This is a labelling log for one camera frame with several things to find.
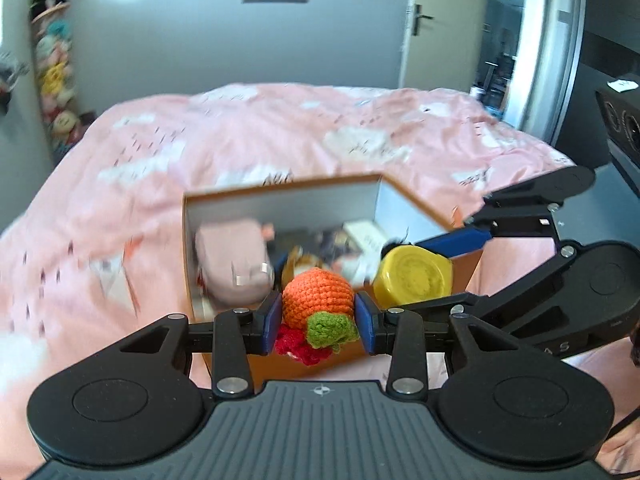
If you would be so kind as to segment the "orange crochet carrot toy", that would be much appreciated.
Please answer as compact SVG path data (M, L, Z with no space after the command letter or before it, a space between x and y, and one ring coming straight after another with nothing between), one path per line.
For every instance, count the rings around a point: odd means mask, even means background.
M341 275L312 268L283 289L282 321L274 343L280 356L315 366L359 339L355 292Z

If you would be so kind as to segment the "yellow plastic container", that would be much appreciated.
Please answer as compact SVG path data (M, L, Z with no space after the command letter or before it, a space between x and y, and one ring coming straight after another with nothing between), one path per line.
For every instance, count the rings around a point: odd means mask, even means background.
M378 306L389 309L449 296L453 277L448 258L402 245L381 260L371 287Z

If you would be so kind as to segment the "pink fabric pouch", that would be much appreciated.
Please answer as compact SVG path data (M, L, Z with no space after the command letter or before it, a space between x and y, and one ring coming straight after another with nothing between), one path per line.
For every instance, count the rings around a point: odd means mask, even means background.
M245 307L264 300L274 284L267 244L272 224L245 218L202 224L194 246L205 289L227 307Z

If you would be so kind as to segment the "white rectangular box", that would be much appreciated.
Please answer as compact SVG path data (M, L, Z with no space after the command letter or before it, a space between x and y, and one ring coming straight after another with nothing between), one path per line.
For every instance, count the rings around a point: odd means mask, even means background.
M372 220L354 220L345 222L343 230L367 255L379 255L387 243L386 233Z

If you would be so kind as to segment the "illustrated warrior card box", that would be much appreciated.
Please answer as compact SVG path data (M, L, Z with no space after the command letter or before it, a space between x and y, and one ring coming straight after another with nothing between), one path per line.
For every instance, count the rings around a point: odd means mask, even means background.
M339 258L360 255L360 249L342 228L324 230L316 234L318 256L326 263Z

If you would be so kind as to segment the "orange cardboard box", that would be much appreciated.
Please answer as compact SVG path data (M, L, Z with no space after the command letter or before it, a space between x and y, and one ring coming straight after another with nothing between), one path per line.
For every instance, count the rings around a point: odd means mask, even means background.
M238 305L233 289L280 278L291 252L317 258L368 287L383 246L420 242L452 227L427 204L382 174L305 179L190 193L183 199L184 275L198 322ZM221 226L209 247L222 251L221 284L207 288L196 234Z

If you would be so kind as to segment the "pink patterned bed duvet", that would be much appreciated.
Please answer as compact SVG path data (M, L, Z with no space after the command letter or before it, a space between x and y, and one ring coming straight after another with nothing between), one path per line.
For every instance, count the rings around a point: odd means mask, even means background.
M184 275L190 193L382 174L454 231L489 193L570 166L452 90L230 84L110 108L1 237L2 477L637 478L627 336L560 358L367 292L386 382L297 380L260 353L265 299L198 322ZM639 248L637 197L595 174L562 227ZM491 296L554 243L471 255Z

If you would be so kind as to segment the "hanging plush toy organizer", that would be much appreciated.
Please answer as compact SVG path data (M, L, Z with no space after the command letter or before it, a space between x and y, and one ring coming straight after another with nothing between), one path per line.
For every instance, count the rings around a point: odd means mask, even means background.
M52 157L60 162L84 132L72 63L68 0L29 0L30 36L43 128Z

